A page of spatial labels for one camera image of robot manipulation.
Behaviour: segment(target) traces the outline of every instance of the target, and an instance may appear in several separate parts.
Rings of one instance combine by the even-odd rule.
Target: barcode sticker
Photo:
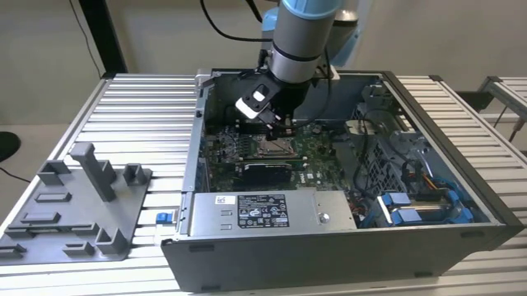
[[[234,205],[236,195],[216,195],[216,205]]]

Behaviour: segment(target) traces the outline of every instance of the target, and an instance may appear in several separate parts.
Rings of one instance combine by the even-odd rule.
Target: power supply label
[[[237,225],[240,228],[289,227],[285,196],[238,195]]]

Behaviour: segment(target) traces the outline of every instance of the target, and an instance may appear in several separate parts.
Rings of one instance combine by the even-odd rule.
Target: capacitor
[[[315,125],[313,129],[311,130],[311,132],[316,135],[319,135],[321,133],[321,127],[319,125]]]
[[[316,147],[316,151],[317,151],[320,154],[324,154],[324,153],[325,153],[325,147],[324,147],[323,145],[319,145],[319,147]]]

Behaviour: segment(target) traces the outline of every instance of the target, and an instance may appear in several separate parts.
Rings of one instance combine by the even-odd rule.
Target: white wall
[[[273,6],[256,2],[261,11]],[[487,75],[527,76],[527,1],[364,3],[371,7],[352,68],[439,74],[457,89],[475,89]],[[242,0],[206,4],[225,32],[260,35]],[[221,38],[197,0],[108,0],[108,8],[130,72],[254,65],[258,44]],[[66,0],[0,0],[0,71],[0,124],[72,119],[97,78]]]
[[[197,0],[106,2],[130,72],[193,74],[201,67],[254,66],[258,44],[220,37]],[[89,34],[77,0],[73,3]],[[260,37],[260,24],[244,1],[206,4],[226,33]],[[269,2],[257,4],[261,11],[273,7]],[[0,71],[0,125],[73,119],[97,76],[68,0],[0,0]]]
[[[0,73],[0,124],[74,117],[98,78],[66,0],[0,0]]]
[[[527,76],[527,1],[361,0],[371,4],[355,69],[443,77],[476,89],[489,75]]]
[[[241,0],[205,1],[216,26],[229,35],[260,38],[260,23]],[[261,13],[275,6],[257,1]],[[197,0],[112,0],[125,61],[132,72],[193,74],[198,68],[256,66],[260,44],[222,38]]]

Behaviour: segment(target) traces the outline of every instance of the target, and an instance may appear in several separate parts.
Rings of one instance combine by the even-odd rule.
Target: black pole
[[[106,1],[78,0],[78,4],[82,9],[105,72],[108,74],[128,73]]]

